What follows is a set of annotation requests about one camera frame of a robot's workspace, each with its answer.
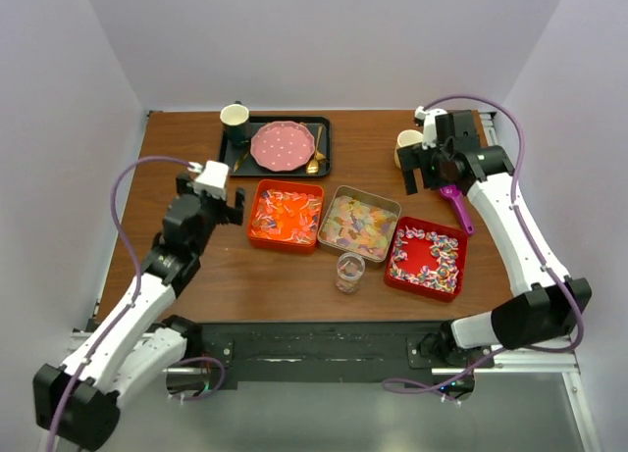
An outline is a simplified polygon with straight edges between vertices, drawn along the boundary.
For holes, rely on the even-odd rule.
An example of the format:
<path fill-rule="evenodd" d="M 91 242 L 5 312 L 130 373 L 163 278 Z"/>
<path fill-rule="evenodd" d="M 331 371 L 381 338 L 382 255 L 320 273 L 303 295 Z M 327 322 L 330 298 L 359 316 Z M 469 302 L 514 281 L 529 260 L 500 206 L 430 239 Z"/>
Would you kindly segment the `purple plastic scoop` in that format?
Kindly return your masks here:
<path fill-rule="evenodd" d="M 439 189 L 441 196 L 449 202 L 458 222 L 467 235 L 475 233 L 471 217 L 465 207 L 464 195 L 455 185 L 447 185 Z"/>

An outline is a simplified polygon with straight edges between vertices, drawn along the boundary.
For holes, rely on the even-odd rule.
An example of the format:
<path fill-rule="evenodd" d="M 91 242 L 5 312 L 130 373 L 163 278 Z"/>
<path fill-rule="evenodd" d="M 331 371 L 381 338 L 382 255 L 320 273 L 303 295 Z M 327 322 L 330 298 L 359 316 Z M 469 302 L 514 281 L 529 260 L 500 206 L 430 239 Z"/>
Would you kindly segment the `orange candy box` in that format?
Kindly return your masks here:
<path fill-rule="evenodd" d="M 312 254 L 324 196 L 319 185 L 262 179 L 246 228 L 249 243 L 258 249 Z"/>

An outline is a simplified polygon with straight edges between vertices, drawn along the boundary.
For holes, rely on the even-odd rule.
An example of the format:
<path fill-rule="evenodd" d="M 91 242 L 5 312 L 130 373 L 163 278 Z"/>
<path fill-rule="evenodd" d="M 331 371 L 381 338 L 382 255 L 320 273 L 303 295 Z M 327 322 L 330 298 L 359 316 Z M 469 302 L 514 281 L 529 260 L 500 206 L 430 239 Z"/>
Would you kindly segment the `silver tin of gummies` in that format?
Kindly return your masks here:
<path fill-rule="evenodd" d="M 341 185 L 320 222 L 318 243 L 334 254 L 357 254 L 368 267 L 381 267 L 400 214 L 401 206 L 395 201 Z"/>

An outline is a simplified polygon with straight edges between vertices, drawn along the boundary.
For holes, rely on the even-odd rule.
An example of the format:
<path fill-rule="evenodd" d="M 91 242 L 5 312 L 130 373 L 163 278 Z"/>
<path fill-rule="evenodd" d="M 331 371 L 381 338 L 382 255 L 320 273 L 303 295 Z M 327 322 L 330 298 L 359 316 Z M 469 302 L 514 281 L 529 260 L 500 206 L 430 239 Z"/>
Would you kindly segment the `red box of lollipops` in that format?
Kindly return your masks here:
<path fill-rule="evenodd" d="M 468 236 L 459 229 L 403 217 L 393 236 L 385 284 L 451 302 L 462 290 L 467 246 Z"/>

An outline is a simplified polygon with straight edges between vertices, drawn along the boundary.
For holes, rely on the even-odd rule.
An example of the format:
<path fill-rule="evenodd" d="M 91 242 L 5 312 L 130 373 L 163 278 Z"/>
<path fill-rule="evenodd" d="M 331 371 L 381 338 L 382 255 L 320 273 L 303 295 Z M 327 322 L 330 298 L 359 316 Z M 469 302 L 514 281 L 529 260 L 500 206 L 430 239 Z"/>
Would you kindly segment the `clear glass jar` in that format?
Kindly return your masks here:
<path fill-rule="evenodd" d="M 340 255 L 336 265 L 337 289 L 344 294 L 354 293 L 359 288 L 365 269 L 365 261 L 360 255 L 351 252 Z"/>

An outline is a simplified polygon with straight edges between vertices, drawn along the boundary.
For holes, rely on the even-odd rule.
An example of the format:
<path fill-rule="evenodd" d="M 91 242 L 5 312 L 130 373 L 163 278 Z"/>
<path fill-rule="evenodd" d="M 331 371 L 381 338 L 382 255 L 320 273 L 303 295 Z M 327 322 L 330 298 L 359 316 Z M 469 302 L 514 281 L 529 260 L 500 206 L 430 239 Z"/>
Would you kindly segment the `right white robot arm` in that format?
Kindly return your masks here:
<path fill-rule="evenodd" d="M 460 190 L 483 219 L 504 263 L 512 297 L 479 315 L 448 321 L 427 336 L 429 352 L 451 367 L 473 348 L 498 344 L 531 348 L 570 334 L 584 334 L 582 313 L 592 297 L 588 281 L 574 278 L 550 250 L 520 192 L 519 170 L 505 150 L 480 142 L 469 111 L 419 107 L 421 139 L 398 149 L 407 194 L 447 184 Z"/>

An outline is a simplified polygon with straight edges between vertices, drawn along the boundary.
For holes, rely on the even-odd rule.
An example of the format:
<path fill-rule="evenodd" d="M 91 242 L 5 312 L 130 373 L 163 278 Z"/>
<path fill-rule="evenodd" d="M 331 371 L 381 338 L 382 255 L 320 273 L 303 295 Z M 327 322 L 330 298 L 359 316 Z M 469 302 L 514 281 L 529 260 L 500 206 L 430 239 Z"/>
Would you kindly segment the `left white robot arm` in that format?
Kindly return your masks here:
<path fill-rule="evenodd" d="M 179 174 L 177 195 L 125 295 L 60 366 L 37 371 L 35 420 L 49 432 L 49 449 L 64 438 L 98 450 L 123 410 L 163 370 L 203 362 L 201 328 L 190 320 L 170 317 L 147 340 L 141 337 L 196 275 L 215 227 L 242 224 L 245 192 L 237 189 L 229 205 L 227 182 L 223 173 Z"/>

